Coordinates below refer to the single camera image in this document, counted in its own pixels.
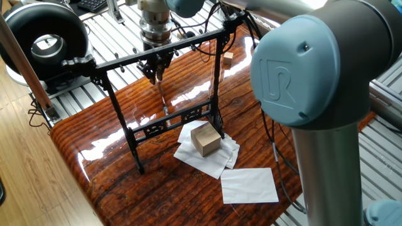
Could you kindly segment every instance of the black stand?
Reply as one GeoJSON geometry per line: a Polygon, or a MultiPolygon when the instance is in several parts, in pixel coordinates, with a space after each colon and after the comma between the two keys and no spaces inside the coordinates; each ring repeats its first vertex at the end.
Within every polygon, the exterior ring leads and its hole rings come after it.
{"type": "Polygon", "coordinates": [[[200,119],[202,117],[207,117],[216,131],[224,138],[223,131],[223,120],[220,116],[219,111],[219,100],[218,100],[218,88],[219,88],[219,76],[220,76],[220,57],[223,54],[225,45],[230,40],[230,34],[236,32],[236,28],[242,24],[242,16],[239,16],[233,20],[225,21],[224,28],[213,31],[210,33],[206,33],[200,36],[196,36],[193,38],[189,38],[186,40],[179,41],[177,43],[171,43],[165,46],[153,48],[142,53],[135,54],[133,56],[127,56],[124,58],[119,58],[112,62],[107,62],[102,65],[96,66],[96,62],[92,56],[87,56],[85,58],[74,58],[73,60],[65,60],[62,62],[64,67],[71,69],[71,71],[76,71],[77,73],[81,73],[84,76],[90,77],[91,81],[103,87],[105,91],[109,94],[111,98],[113,108],[116,111],[119,122],[123,128],[124,135],[127,139],[130,151],[132,152],[135,162],[137,164],[137,168],[140,174],[144,173],[144,167],[139,159],[137,153],[137,146],[139,143],[151,139],[157,135],[163,134],[164,132],[170,131],[172,129],[178,128],[182,125],[185,125],[194,120],[200,119]],[[115,68],[119,68],[125,65],[129,65],[131,63],[139,62],[140,60],[147,60],[152,57],[156,57],[158,55],[164,55],[173,53],[176,50],[181,48],[194,46],[199,43],[216,39],[216,53],[215,53],[215,70],[214,70],[214,94],[213,96],[201,103],[197,104],[193,107],[189,107],[178,112],[172,113],[168,116],[162,117],[161,119],[157,119],[153,122],[148,123],[147,125],[140,126],[136,129],[131,129],[127,127],[126,121],[124,119],[123,113],[121,112],[121,108],[119,102],[117,101],[116,95],[112,89],[112,85],[107,77],[107,71],[115,68]],[[181,121],[168,126],[167,121],[180,116],[181,121]],[[143,131],[145,136],[136,138],[135,134],[137,132],[143,131]]]}

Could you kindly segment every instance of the cardboard cube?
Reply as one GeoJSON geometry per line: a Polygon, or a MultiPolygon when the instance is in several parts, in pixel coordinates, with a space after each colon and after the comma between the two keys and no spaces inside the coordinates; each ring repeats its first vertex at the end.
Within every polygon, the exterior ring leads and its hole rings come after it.
{"type": "Polygon", "coordinates": [[[191,131],[191,142],[202,157],[218,150],[220,139],[219,133],[209,122],[191,131]]]}
{"type": "Polygon", "coordinates": [[[226,52],[224,54],[224,64],[226,65],[232,65],[232,60],[233,60],[233,53],[231,52],[226,52]]]}

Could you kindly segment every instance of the metal pipe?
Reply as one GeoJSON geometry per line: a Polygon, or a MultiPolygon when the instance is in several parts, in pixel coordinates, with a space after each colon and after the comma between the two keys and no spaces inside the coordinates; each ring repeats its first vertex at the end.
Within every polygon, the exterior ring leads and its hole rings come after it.
{"type": "Polygon", "coordinates": [[[312,12],[331,0],[219,0],[220,2],[246,9],[278,23],[312,12]]]}
{"type": "Polygon", "coordinates": [[[30,86],[36,100],[43,109],[47,110],[52,108],[53,104],[50,102],[50,99],[39,82],[35,71],[32,69],[31,64],[15,39],[13,32],[10,30],[7,22],[2,16],[0,16],[0,34],[1,44],[3,44],[3,47],[6,49],[8,55],[17,66],[18,71],[24,77],[26,83],[30,86]]]}
{"type": "Polygon", "coordinates": [[[363,225],[357,124],[292,132],[309,226],[363,225]]]}

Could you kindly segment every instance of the white paper sheet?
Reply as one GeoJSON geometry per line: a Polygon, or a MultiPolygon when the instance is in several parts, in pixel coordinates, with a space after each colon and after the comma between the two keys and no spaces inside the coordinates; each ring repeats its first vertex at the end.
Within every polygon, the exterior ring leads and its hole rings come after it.
{"type": "MultiPolygon", "coordinates": [[[[178,143],[184,142],[184,140],[188,137],[190,137],[190,142],[191,142],[191,130],[204,125],[208,121],[193,121],[189,122],[188,124],[185,124],[182,128],[182,131],[180,132],[179,138],[178,138],[178,143]]],[[[223,142],[221,141],[221,147],[224,147],[225,149],[231,150],[230,158],[227,161],[226,167],[233,169],[234,165],[236,164],[237,157],[239,155],[239,150],[240,150],[240,145],[236,143],[229,135],[225,134],[225,139],[223,142]]]]}
{"type": "Polygon", "coordinates": [[[173,156],[211,177],[219,179],[229,158],[232,156],[232,150],[221,147],[216,152],[202,157],[191,143],[191,136],[187,136],[173,156]]]}
{"type": "Polygon", "coordinates": [[[186,137],[191,133],[191,131],[199,126],[204,125],[208,121],[192,121],[187,124],[185,124],[182,128],[182,131],[180,132],[180,135],[178,137],[177,142],[182,143],[186,137]]]}
{"type": "Polygon", "coordinates": [[[220,180],[224,204],[279,201],[271,168],[225,169],[220,180]]]}
{"type": "Polygon", "coordinates": [[[232,151],[226,167],[233,169],[237,161],[237,156],[239,155],[240,145],[238,145],[229,135],[225,134],[225,139],[220,143],[220,146],[232,151]]]}

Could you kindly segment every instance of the wood grain surface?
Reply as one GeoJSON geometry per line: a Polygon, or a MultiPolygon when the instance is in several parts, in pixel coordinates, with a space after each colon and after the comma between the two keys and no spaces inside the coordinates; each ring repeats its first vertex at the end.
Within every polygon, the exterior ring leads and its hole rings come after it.
{"type": "MultiPolygon", "coordinates": [[[[219,107],[225,132],[241,145],[235,168],[273,168],[280,202],[224,205],[219,180],[173,157],[181,128],[138,147],[145,167],[140,176],[111,102],[104,99],[59,122],[51,137],[105,225],[271,225],[289,206],[249,81],[253,43],[247,34],[244,27],[237,29],[233,64],[222,64],[219,107]]],[[[173,61],[162,85],[170,112],[209,98],[213,62],[203,63],[198,52],[173,61]]],[[[145,78],[120,90],[117,98],[131,127],[163,117],[158,89],[145,78]]],[[[290,130],[284,130],[292,140],[290,130]]],[[[277,146],[296,166],[279,126],[275,134],[277,146]]],[[[295,200],[302,192],[300,179],[282,161],[280,165],[295,200]]]]}

